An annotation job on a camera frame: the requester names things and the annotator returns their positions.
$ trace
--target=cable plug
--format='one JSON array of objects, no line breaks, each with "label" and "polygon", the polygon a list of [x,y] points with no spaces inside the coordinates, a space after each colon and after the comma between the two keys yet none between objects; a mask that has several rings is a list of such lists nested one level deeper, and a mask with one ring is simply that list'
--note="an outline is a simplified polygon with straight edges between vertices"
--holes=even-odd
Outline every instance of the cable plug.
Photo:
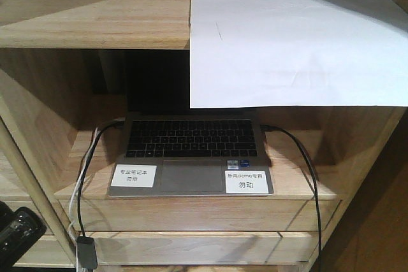
[{"label": "cable plug", "polygon": [[98,258],[96,258],[95,239],[79,236],[76,239],[76,247],[78,248],[78,260],[81,267],[96,269],[98,267]]}]

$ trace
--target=paper sheet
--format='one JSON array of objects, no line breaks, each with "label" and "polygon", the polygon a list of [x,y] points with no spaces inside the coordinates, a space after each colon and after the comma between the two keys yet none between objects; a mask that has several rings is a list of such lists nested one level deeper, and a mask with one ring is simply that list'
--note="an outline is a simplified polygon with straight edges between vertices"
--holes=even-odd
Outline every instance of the paper sheet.
[{"label": "paper sheet", "polygon": [[191,0],[190,105],[408,106],[392,0]]}]

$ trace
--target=touchpad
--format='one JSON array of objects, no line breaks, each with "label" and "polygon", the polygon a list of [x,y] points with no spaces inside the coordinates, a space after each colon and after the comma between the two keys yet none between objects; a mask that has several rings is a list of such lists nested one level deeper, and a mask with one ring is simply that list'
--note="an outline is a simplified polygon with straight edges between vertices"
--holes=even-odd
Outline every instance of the touchpad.
[{"label": "touchpad", "polygon": [[222,191],[221,161],[163,161],[161,190]]}]

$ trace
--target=wooden cabinet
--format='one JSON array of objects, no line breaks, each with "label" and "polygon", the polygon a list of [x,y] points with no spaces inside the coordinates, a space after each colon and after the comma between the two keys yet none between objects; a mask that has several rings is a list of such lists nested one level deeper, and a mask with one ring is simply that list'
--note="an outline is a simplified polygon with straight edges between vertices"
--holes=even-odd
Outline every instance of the wooden cabinet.
[{"label": "wooden cabinet", "polygon": [[[407,8],[406,0],[395,1]],[[190,0],[0,0],[1,147],[29,186],[25,196],[14,185],[1,195],[7,201],[33,199],[53,234],[43,250],[57,243],[73,260],[67,205],[80,159],[94,127],[126,113],[123,96],[92,93],[82,49],[189,48],[189,6]],[[404,111],[258,109],[262,123],[290,130],[310,151],[320,177],[324,241]],[[84,190],[83,219],[96,239],[101,269],[141,264],[310,269],[317,256],[310,176],[285,135],[266,134],[271,196],[112,199],[106,193],[119,134],[107,131],[102,137]]]}]

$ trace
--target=sticker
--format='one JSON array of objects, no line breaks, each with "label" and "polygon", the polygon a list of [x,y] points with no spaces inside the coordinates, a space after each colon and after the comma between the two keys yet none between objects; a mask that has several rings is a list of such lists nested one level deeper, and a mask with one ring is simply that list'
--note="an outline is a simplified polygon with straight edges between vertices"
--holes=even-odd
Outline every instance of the sticker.
[{"label": "sticker", "polygon": [[151,165],[116,165],[111,186],[118,187],[153,187],[157,166]]},{"label": "sticker", "polygon": [[267,194],[265,171],[225,171],[227,194]]},{"label": "sticker", "polygon": [[239,165],[238,165],[238,161],[237,160],[227,161],[227,169],[228,170],[238,170],[238,169],[240,169]]},{"label": "sticker", "polygon": [[241,167],[249,167],[249,161],[247,159],[240,160]]}]

